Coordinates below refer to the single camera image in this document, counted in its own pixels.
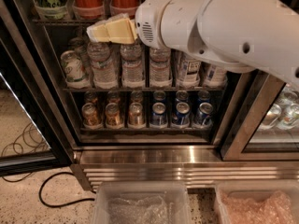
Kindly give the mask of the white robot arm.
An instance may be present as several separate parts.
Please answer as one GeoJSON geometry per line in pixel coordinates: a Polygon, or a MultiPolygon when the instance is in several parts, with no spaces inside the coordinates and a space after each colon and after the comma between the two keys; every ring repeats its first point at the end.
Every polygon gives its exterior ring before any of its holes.
{"type": "Polygon", "coordinates": [[[262,70],[299,88],[299,15],[279,0],[145,0],[87,28],[92,42],[175,49],[235,73],[262,70]]]}

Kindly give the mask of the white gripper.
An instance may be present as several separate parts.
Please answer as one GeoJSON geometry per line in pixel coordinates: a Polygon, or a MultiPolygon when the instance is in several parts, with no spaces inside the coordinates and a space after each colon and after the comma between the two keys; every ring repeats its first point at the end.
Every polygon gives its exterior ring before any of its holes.
{"type": "Polygon", "coordinates": [[[132,21],[127,13],[121,13],[105,21],[99,21],[87,28],[87,35],[92,42],[134,44],[137,34],[148,47],[165,48],[161,34],[161,22],[164,11],[172,0],[145,0],[135,13],[132,21]]]}

